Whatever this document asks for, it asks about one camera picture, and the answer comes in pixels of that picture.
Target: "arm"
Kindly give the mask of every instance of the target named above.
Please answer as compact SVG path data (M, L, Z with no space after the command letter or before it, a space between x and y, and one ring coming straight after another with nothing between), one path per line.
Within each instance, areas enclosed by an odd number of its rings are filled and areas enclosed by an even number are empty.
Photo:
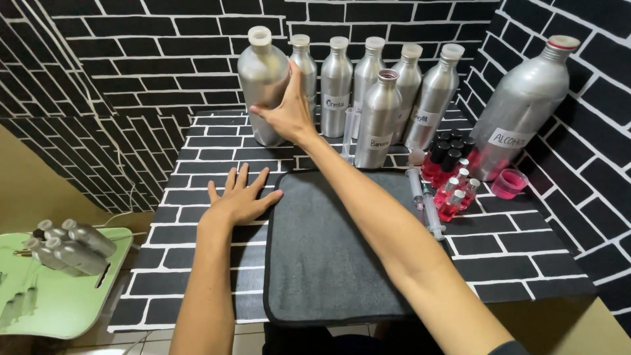
M265 168L247 184L248 165L228 173L223 196L208 183L211 207L198 224L195 257L184 300L175 324L170 355L229 355L232 353L235 318L230 291L230 240L236 224L251 222L283 195L274 191L256 200L265 185Z
M292 79L281 105L250 110L311 156L442 350L447 355L488 354L513 340L418 219L317 134L300 94L300 69L291 61L290 66Z

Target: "brick wallpaper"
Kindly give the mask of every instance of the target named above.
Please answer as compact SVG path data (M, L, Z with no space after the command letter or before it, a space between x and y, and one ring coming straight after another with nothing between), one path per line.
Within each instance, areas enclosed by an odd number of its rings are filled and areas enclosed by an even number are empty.
M631 334L631 3L504 0L457 104L480 116L502 76L537 56L547 37L582 41L570 55L570 93L515 162L541 213Z
M442 44L455 41L466 48L458 67L464 75L498 5L498 0L6 0L0 3L0 124L103 209L154 210L192 115L244 108L237 59L249 45L250 27L268 27L273 44L288 55L289 35L310 35L318 65L335 35L350 38L354 63L369 36L387 40L388 66L399 59L403 43L419 43L424 71L437 62Z

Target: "small aluminum bottle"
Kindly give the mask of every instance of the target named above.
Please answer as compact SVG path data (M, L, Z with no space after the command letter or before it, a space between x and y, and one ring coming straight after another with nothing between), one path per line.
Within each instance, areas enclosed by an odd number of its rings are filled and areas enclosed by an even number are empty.
M76 268L69 266L62 260L55 257L55 252L49 248L46 248L44 242L37 238L29 238L23 243L24 247L31 250L34 258L39 260L42 265L49 267L53 270L58 270L68 274L70 276L80 276L83 272L80 272Z
M429 146L458 88L460 79L456 64L463 53L464 47L459 44L443 45L439 63L425 73L403 135L403 144L406 147L426 149Z
M293 53L289 59L296 62L302 71L302 91L307 97L307 102L309 103L311 121L315 124L317 66L316 61L309 54L309 41L310 38L308 35L293 35Z
M70 240L70 237L68 236L68 231L63 228L55 227L50 219L45 219L39 222L37 224L37 228L44 231L44 238L46 240L54 237L57 237L63 241Z
M362 60L355 66L353 73L353 131L352 137L357 139L359 135L359 122L362 119L362 100L372 85L377 83L379 71L386 68L381 52L386 40L381 37L368 37L366 39L366 53Z
M346 108L350 104L353 64L346 55L347 47L346 37L331 38L331 53L320 73L320 130L330 138L344 135Z
M401 50L401 60L392 67L393 70L399 73L396 88L401 94L401 109L394 123L391 144L397 144L401 141L408 118L410 118L410 112L414 106L414 99L421 86L423 74L421 73L421 68L418 67L418 58L422 53L423 47L420 45L404 44Z
M76 241L50 238L46 241L46 248L54 250L57 259L89 276L101 274L107 268L107 261L102 256L94 254Z
M356 167L375 169L384 164L401 108L401 94L396 90L398 78L399 73L392 69L380 70L377 83L363 98Z
M245 104L274 109L283 101L289 84L289 62L272 43L267 27L255 26L247 32L250 46L239 56L237 69ZM285 141L263 118L248 112L254 139L265 147L276 147Z
M70 239L104 258L109 258L116 252L116 244L89 224L66 219L61 226L68 230Z
M551 36L539 56L500 80L470 134L476 142L468 158L471 176L495 180L557 109L569 91L565 61L580 43Z

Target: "person's right hand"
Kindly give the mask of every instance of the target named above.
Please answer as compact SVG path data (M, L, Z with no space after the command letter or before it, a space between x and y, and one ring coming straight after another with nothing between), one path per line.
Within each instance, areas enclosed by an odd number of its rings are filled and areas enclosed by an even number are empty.
M289 85L281 104L275 109L262 106L250 106L250 111L263 117L272 128L283 138L303 146L309 140L318 137L316 128L309 114L309 103L301 91L300 67L291 59L289 68L292 71Z

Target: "pink liquid in cup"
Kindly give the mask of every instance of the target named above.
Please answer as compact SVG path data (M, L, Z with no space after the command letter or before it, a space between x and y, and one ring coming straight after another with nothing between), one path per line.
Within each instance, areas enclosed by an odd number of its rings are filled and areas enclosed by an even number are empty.
M510 200L528 185L528 178L521 171L504 169L491 185L491 192L504 200Z

